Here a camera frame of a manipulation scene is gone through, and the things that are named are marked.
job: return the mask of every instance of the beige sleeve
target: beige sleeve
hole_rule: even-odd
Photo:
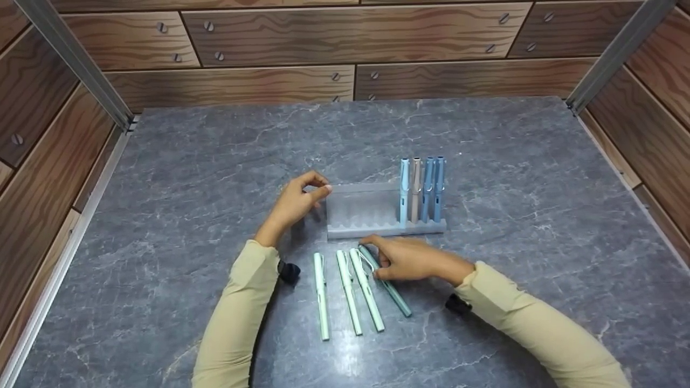
[[[211,316],[194,366],[194,388],[246,388],[254,342],[278,279],[278,252],[247,241]]]
[[[559,388],[628,388],[620,364],[590,333],[483,262],[455,289],[472,311],[529,350]]]

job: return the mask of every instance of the light blue pen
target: light blue pen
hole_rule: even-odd
[[[410,159],[400,160],[400,227],[407,223],[407,192],[410,190]]]
[[[422,222],[429,221],[429,201],[431,201],[434,178],[433,166],[434,157],[426,157],[426,164],[424,165],[424,195],[422,196]]]
[[[441,207],[443,206],[443,190],[445,186],[443,184],[443,170],[446,166],[446,160],[439,156],[436,158],[436,187],[434,195],[436,196],[433,205],[433,220],[434,222],[441,222]]]

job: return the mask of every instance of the clear acrylic pen holder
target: clear acrylic pen holder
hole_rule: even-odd
[[[409,220],[412,192],[408,192],[408,216],[400,224],[400,186],[395,183],[362,183],[334,185],[326,198],[328,238],[359,238],[372,233],[382,236],[419,235],[443,233],[446,220],[434,222],[433,204],[429,206],[429,221]],[[422,214],[422,193],[419,194],[419,210]]]

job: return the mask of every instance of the hand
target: hand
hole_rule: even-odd
[[[307,193],[304,191],[307,186],[317,189]],[[263,246],[275,246],[290,226],[318,207],[319,201],[328,197],[332,190],[328,180],[314,170],[292,179],[278,196],[254,240]]]
[[[460,256],[415,238],[387,240],[370,235],[359,243],[373,244],[379,249],[381,268],[374,276],[382,280],[419,280],[436,276],[457,287],[475,270],[474,264]]]

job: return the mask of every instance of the beige pen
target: beige pen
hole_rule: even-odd
[[[416,224],[420,218],[420,193],[422,192],[422,160],[412,159],[412,215],[410,221]]]

